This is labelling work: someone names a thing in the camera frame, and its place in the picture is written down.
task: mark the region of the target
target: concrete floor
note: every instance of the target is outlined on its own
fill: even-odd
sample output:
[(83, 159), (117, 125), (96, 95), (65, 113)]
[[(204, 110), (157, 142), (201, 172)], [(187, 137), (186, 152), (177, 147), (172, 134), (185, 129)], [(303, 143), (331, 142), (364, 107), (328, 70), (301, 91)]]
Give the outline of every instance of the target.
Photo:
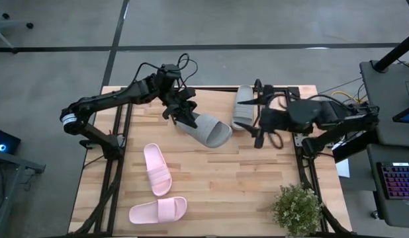
[[(5, 31), (18, 47), (111, 46), (122, 2), (0, 0), (0, 7), (13, 19), (35, 25)], [(394, 43), (408, 35), (405, 0), (131, 0), (119, 45)], [(143, 61), (175, 63), (188, 52), (199, 63), (189, 85), (240, 85), (260, 78), (324, 91), (360, 77), (359, 62), (379, 59), (389, 50), (117, 52), (109, 85), (129, 84)], [(63, 132), (58, 118), (69, 103), (99, 92), (108, 58), (109, 52), (0, 53), (0, 128), (22, 139), (20, 155), (47, 164), (31, 190), (18, 193), (9, 237), (67, 231), (85, 150), (80, 138)], [(409, 60), (409, 53), (402, 60)], [(151, 72), (145, 68), (140, 76)], [(341, 90), (354, 95), (360, 84)], [(370, 193), (344, 193), (354, 231), (409, 237), (409, 229), (369, 217), (375, 208)]]

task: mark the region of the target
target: potted plant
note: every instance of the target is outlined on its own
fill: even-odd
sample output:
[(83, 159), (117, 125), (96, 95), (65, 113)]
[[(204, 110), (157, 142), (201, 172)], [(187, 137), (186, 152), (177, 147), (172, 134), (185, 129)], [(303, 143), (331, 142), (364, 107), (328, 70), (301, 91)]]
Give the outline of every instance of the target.
[(275, 197), (272, 205), (274, 220), (289, 230), (289, 235), (305, 236), (318, 230), (322, 218), (317, 195), (301, 184), (281, 186), (281, 195)]

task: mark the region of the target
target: keyboard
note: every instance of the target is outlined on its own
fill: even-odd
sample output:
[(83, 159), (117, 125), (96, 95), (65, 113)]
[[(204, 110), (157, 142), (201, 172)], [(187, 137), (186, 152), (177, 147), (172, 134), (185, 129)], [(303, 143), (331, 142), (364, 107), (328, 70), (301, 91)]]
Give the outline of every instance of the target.
[(387, 199), (409, 200), (409, 163), (377, 163)]

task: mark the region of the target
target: wooden table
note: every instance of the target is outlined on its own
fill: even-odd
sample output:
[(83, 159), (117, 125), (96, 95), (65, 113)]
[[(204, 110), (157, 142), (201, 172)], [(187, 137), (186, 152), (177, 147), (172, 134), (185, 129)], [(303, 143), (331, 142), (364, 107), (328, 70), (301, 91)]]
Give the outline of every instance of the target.
[[(104, 87), (102, 93), (119, 89)], [(299, 86), (299, 89), (302, 98), (317, 93), (314, 85)], [(235, 93), (196, 92), (195, 112), (206, 112), (230, 124)], [(291, 134), (280, 132), (285, 144), (280, 150), (267, 140), (262, 149), (254, 149), (254, 139), (247, 132), (235, 131), (222, 147), (209, 149), (176, 128), (171, 120), (164, 120), (163, 110), (158, 99), (150, 104), (134, 105), (113, 235), (285, 235), (286, 229), (272, 220), (270, 206), (274, 196), (280, 193), (280, 185), (300, 182)], [(112, 129), (115, 112), (115, 108), (98, 112), (95, 126), (107, 133)], [(143, 156), (148, 143), (160, 146), (171, 172), (173, 185), (164, 198), (183, 196), (188, 201), (187, 213), (175, 223), (133, 225), (128, 220), (131, 207), (157, 199), (150, 190)], [(85, 162), (101, 154), (101, 149), (93, 149)], [(101, 159), (83, 171), (69, 231), (75, 231), (97, 205), (105, 164)], [(322, 156), (315, 160), (315, 165), (325, 205), (351, 230), (334, 160)]]

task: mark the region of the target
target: blue light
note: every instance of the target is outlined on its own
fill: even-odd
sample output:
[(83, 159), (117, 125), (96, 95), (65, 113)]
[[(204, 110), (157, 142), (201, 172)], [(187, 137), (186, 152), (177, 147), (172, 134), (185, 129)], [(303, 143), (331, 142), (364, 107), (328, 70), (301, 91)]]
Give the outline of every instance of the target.
[(3, 152), (4, 150), (6, 150), (6, 145), (1, 144), (0, 145), (0, 151)]

